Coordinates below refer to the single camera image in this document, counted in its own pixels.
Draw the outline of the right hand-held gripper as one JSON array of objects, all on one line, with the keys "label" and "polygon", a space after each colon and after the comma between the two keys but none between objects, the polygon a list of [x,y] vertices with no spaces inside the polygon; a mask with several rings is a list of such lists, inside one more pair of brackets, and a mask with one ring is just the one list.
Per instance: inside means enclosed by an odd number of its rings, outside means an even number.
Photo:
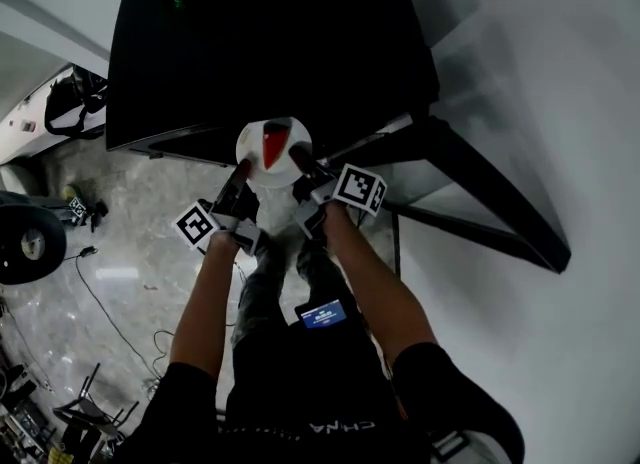
[{"label": "right hand-held gripper", "polygon": [[325,206],[333,201],[376,217],[386,195],[387,184],[378,174],[346,164],[339,175],[322,167],[301,144],[289,148],[289,156],[302,176],[294,183],[298,207],[294,220],[309,239],[319,239]]}]

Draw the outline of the black round device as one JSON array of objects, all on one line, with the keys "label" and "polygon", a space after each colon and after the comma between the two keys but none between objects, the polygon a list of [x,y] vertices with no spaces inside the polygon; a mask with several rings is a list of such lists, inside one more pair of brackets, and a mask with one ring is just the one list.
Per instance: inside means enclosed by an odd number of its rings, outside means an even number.
[{"label": "black round device", "polygon": [[64,260],[66,233],[50,210],[28,204],[0,205],[0,284],[37,281]]}]

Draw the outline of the person's right leg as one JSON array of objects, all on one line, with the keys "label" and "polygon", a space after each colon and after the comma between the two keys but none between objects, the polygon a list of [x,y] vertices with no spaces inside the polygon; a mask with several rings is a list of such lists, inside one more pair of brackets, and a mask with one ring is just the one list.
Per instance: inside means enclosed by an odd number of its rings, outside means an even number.
[{"label": "person's right leg", "polygon": [[340,268],[329,257],[324,240],[306,240],[303,243],[296,270],[310,288],[306,303],[326,303],[338,299],[347,313],[345,321],[357,317],[359,311],[355,298]]}]

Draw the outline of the white round plate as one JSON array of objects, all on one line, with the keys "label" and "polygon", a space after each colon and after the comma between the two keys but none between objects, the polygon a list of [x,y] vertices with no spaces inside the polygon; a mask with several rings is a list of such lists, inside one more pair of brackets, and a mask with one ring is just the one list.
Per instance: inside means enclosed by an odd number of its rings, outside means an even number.
[{"label": "white round plate", "polygon": [[[278,153],[269,152],[271,161],[265,156],[269,147],[266,141],[275,138],[282,144]],[[283,117],[248,123],[240,132],[236,142],[236,159],[240,163],[248,159],[252,166],[249,180],[253,185],[265,188],[284,188],[298,180],[302,173],[289,154],[294,145],[312,151],[312,139],[306,127],[296,118]]]}]

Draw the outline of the person's black shirt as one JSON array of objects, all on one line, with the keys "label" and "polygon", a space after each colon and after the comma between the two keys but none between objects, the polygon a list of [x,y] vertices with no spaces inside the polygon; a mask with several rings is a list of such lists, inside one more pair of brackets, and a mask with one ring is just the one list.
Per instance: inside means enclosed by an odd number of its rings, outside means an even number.
[{"label": "person's black shirt", "polygon": [[449,434],[483,464],[524,463],[513,417],[438,345],[405,349],[385,376],[371,340],[347,324],[293,325],[246,337],[233,365],[219,422],[215,379],[171,364],[113,464],[423,464]]}]

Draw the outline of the person's right forearm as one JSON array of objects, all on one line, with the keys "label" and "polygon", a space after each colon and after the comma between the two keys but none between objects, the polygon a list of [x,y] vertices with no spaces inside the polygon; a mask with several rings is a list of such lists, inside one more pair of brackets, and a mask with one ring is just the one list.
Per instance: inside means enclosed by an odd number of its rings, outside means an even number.
[{"label": "person's right forearm", "polygon": [[413,345],[438,343],[415,295],[378,256],[344,205],[325,205],[323,230],[389,363]]}]

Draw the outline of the small black screen device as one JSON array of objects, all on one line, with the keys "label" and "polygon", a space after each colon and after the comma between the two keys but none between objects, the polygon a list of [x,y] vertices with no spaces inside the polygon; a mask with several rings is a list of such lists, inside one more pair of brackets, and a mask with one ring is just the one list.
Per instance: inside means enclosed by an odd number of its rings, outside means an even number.
[{"label": "small black screen device", "polygon": [[340,300],[326,303],[306,303],[294,309],[302,326],[308,330],[322,329],[341,323],[347,313]]}]

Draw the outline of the black shoulder bag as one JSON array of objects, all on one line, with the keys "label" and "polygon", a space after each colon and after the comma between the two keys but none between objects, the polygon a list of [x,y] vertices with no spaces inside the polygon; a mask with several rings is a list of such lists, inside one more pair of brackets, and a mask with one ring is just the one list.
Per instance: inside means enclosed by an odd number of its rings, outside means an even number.
[{"label": "black shoulder bag", "polygon": [[73,65],[71,74],[56,80],[47,96],[44,126],[49,134],[79,140],[95,140],[104,134],[104,124],[89,128],[87,119],[106,107],[108,81]]}]

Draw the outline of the person's left leg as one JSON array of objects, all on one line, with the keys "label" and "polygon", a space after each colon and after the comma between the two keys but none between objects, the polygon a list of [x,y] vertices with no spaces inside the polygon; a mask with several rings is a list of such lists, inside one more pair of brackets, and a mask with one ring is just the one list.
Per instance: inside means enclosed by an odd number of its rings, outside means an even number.
[{"label": "person's left leg", "polygon": [[233,347],[248,336],[280,332],[288,326],[280,306],[288,267],[287,255],[274,238],[263,232],[255,258],[256,269],[241,289],[231,338]]}]

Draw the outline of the black mini fridge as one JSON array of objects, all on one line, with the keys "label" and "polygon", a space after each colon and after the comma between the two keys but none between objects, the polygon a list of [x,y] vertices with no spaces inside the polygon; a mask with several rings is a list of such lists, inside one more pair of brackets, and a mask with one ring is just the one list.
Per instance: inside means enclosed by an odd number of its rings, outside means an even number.
[{"label": "black mini fridge", "polygon": [[248,123],[293,117],[330,167],[427,161],[501,227],[389,211],[556,273],[570,261],[518,189],[431,114],[439,79],[411,0],[121,0],[107,79],[108,150],[233,166]]}]

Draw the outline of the white low cabinet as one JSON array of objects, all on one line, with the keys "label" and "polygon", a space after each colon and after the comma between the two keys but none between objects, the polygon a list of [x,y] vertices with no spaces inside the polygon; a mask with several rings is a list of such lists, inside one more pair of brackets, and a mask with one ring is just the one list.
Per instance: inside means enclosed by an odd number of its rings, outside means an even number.
[{"label": "white low cabinet", "polygon": [[[71,139],[49,134],[44,126],[44,112],[51,85],[71,74],[73,65],[61,70],[20,102],[0,121],[0,165],[17,158],[28,158]],[[106,124],[106,107],[87,119],[89,128]]]}]

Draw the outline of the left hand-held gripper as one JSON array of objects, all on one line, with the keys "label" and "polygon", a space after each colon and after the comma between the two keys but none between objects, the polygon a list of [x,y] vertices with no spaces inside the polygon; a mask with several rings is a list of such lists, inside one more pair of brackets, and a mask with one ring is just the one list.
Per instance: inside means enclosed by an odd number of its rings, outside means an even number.
[{"label": "left hand-held gripper", "polygon": [[245,254],[255,255],[261,230],[257,226],[259,201],[246,184],[252,167],[250,159],[242,159],[213,203],[199,199],[172,223],[190,249],[222,232],[229,233]]}]

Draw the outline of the black metal stool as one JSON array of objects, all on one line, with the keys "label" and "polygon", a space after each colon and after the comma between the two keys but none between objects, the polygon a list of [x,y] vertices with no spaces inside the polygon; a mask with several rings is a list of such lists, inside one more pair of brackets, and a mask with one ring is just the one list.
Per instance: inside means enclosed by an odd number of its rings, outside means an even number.
[{"label": "black metal stool", "polygon": [[92,373],[85,377],[78,396],[71,402],[53,409],[53,415],[68,426],[80,430],[96,429],[105,435],[107,439],[121,440],[124,438],[120,429],[128,421],[136,410],[139,402],[136,401],[124,414],[121,409],[115,416],[104,412],[91,398],[89,390],[94,382],[100,364],[97,363]]}]

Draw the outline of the red watermelon slice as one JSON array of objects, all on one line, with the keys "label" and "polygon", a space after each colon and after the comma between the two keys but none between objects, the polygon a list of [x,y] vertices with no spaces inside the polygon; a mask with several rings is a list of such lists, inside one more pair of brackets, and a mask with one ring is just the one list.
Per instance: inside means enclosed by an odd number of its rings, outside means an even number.
[{"label": "red watermelon slice", "polygon": [[290,118],[277,118],[264,123],[262,137],[263,166],[266,170],[279,160],[289,140]]}]

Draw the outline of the person's left forearm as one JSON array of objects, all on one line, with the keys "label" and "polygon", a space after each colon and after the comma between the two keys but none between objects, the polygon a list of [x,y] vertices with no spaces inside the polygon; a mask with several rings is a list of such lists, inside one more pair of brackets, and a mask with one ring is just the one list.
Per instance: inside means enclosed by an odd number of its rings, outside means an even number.
[{"label": "person's left forearm", "polygon": [[214,233],[171,345],[170,363],[193,366],[218,379],[226,316],[239,246],[229,233]]}]

